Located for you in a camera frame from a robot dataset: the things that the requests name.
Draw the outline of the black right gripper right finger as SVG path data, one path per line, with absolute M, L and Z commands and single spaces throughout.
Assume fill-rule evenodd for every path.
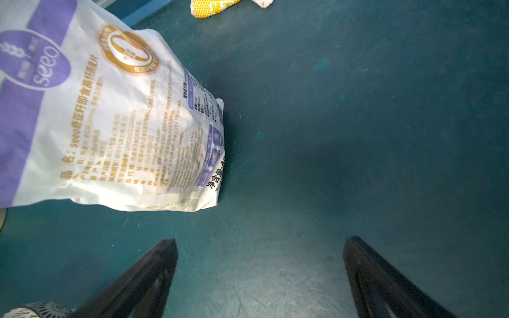
M 346 240 L 343 260 L 359 317 L 454 317 L 360 237 Z

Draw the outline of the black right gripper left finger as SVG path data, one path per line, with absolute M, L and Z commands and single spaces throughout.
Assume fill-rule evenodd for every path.
M 176 241 L 161 240 L 72 317 L 162 317 L 178 262 Z

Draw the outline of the white purple oats bag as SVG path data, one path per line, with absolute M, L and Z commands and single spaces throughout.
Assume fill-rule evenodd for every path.
M 1 206 L 214 207 L 221 99 L 92 1 L 1 2 Z

